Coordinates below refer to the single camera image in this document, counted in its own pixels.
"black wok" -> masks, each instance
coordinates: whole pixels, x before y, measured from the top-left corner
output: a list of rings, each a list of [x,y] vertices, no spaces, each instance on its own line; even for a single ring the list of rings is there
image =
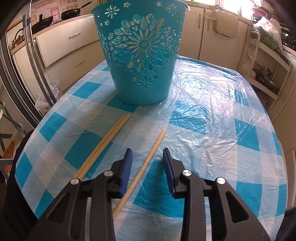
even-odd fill
[[[39,15],[39,22],[34,24],[32,26],[32,34],[36,34],[37,32],[49,27],[52,24],[52,21],[54,20],[54,17],[47,17],[45,19],[42,19],[43,15]]]
[[[81,8],[84,8],[84,7],[86,7],[87,5],[89,5],[91,3],[92,3],[92,1],[82,5]],[[67,20],[67,19],[70,19],[70,18],[78,17],[79,14],[80,14],[80,9],[81,8],[74,8],[74,9],[70,9],[70,10],[62,12],[61,19],[62,20]]]

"white shelf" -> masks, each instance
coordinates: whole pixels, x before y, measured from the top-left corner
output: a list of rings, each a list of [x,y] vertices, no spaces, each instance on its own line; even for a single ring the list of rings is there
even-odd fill
[[[277,100],[279,97],[270,91],[268,88],[266,88],[264,85],[259,83],[258,81],[252,79],[250,76],[247,75],[247,73],[242,72],[243,77],[252,85],[256,86],[258,89],[262,90],[264,93],[268,94],[271,98],[274,100]]]
[[[264,52],[268,53],[272,58],[274,58],[281,66],[283,66],[288,72],[290,72],[291,67],[273,50],[267,47],[264,43],[249,38],[250,44],[257,46],[258,48],[262,49]]]

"star-shaped cutout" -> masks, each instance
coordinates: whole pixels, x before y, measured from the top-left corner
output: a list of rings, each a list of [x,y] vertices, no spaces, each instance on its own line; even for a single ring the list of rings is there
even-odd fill
[[[130,5],[131,5],[130,3],[126,2],[123,4],[123,7],[129,7]]]

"blue plastic basket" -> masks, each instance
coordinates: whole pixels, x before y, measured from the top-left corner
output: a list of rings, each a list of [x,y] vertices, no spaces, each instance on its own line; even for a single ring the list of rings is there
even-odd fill
[[[92,10],[120,99],[150,105],[169,93],[187,4],[112,0]]]

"plastic tablecloth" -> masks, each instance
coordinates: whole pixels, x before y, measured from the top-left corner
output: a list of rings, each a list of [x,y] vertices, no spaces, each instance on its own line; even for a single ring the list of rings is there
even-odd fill
[[[131,148],[131,182],[161,130],[167,132],[136,190],[114,220],[117,241],[180,239],[184,200],[169,193],[161,161],[165,147],[200,177],[226,178],[271,240],[275,239],[284,217],[287,186],[280,145],[264,107],[237,72],[183,57],[176,61],[170,94],[161,103],[123,103],[104,61],[52,107],[26,144],[15,174],[38,218],[115,122],[127,113],[131,118],[84,179],[110,169]],[[210,239],[207,199],[205,206]]]

